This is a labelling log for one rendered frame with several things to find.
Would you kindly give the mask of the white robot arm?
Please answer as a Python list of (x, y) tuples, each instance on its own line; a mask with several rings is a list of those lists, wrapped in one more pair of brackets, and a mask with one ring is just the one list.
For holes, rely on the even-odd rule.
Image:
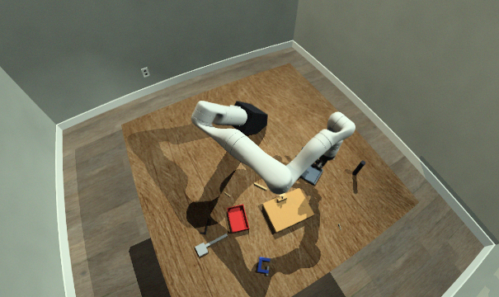
[(343, 140), (355, 132), (355, 124), (341, 112), (335, 112), (328, 119), (327, 129), (316, 134), (285, 166), (262, 151), (241, 131), (217, 129), (212, 126), (212, 123), (244, 125), (247, 121), (247, 113), (240, 108), (199, 101), (191, 116), (191, 121), (234, 158), (252, 168), (267, 184), (270, 191), (277, 195), (286, 193), (323, 154), (327, 157), (334, 157)]

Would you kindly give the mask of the red open tray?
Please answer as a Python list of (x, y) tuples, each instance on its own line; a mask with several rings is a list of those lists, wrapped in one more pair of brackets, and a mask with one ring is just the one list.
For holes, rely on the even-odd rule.
[[(233, 233), (242, 232), (245, 230), (249, 230), (249, 225), (247, 222), (247, 216), (244, 209), (244, 205), (236, 205), (228, 208), (228, 212), (230, 216), (229, 221), (232, 224), (231, 228)], [(244, 213), (245, 212), (245, 213)]]

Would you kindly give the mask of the small wooden block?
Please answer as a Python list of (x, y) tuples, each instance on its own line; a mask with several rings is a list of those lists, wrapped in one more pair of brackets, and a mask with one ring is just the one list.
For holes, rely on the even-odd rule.
[(278, 202), (281, 202), (283, 200), (287, 200), (287, 195), (285, 194), (283, 199), (281, 199), (281, 196), (280, 196), (277, 198), (277, 200), (278, 200)]

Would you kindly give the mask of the black cylinder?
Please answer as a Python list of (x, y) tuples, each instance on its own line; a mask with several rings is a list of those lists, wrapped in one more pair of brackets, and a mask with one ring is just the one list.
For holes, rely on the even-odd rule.
[(360, 171), (360, 169), (365, 165), (365, 161), (361, 161), (357, 168), (352, 173), (354, 176)]

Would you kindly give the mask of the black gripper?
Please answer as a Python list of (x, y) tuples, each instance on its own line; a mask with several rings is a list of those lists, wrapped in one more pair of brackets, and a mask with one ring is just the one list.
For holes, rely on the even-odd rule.
[[(323, 155), (322, 157), (320, 157), (318, 160), (318, 164), (316, 165), (317, 170), (320, 171), (322, 169), (322, 167), (327, 163), (327, 161), (333, 160), (335, 158), (335, 156), (334, 157), (327, 157), (327, 156)], [(321, 165), (322, 165), (322, 167), (321, 167)]]

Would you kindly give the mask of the light tan wooden slab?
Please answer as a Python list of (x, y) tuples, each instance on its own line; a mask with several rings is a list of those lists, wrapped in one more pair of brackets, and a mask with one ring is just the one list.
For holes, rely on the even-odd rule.
[(278, 202), (277, 198), (275, 198), (263, 204), (275, 233), (279, 233), (314, 216), (300, 188), (286, 193), (286, 195), (287, 200)]

